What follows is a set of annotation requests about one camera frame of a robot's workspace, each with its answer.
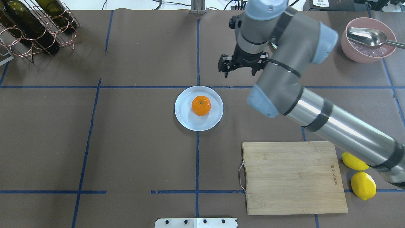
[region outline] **plate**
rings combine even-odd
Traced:
[[[197,96],[206,96],[211,101],[211,110],[205,116],[197,116],[191,110],[191,103]],[[205,86],[193,86],[185,89],[177,97],[175,114],[185,128],[192,131],[206,131],[214,127],[222,118],[224,104],[213,89]]]

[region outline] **green glass bottle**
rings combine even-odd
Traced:
[[[0,24],[4,27],[4,28],[12,28],[15,26],[15,24],[10,21],[10,19],[8,17],[6,17],[3,13],[2,10],[0,10]],[[14,38],[21,38],[21,32],[18,29],[8,29],[7,32],[9,32]],[[24,46],[26,46],[27,48],[31,48],[32,47],[32,42],[29,40],[26,40],[24,38],[22,38],[20,40],[20,43],[22,43]]]
[[[57,17],[52,19],[55,25],[61,28],[66,27],[68,25],[69,20],[71,26],[74,27],[75,29],[77,28],[76,22],[73,20],[71,15],[68,12],[66,12],[65,7],[59,0],[35,0],[35,1],[45,11],[47,15],[51,17]],[[74,31],[75,30],[73,28],[69,27],[64,31],[64,33],[72,33]]]
[[[34,46],[45,48],[43,53],[51,55],[59,51],[60,45],[55,40],[55,37],[46,31],[45,27],[39,20],[30,12],[30,10],[22,2],[18,0],[0,0],[2,2],[2,10],[17,28],[19,28],[24,36],[28,39],[35,39]]]

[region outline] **scoop handle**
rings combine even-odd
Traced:
[[[391,41],[391,40],[386,40],[385,44],[388,44],[390,46],[394,46],[394,47],[399,47],[402,49],[405,49],[405,43],[400,43],[400,42],[396,42],[396,41]]]

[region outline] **label sticker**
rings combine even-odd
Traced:
[[[314,6],[329,7],[329,0],[312,0]]]

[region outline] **orange on plate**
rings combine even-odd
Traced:
[[[211,101],[206,96],[197,96],[191,103],[191,109],[198,116],[205,116],[211,110]]]

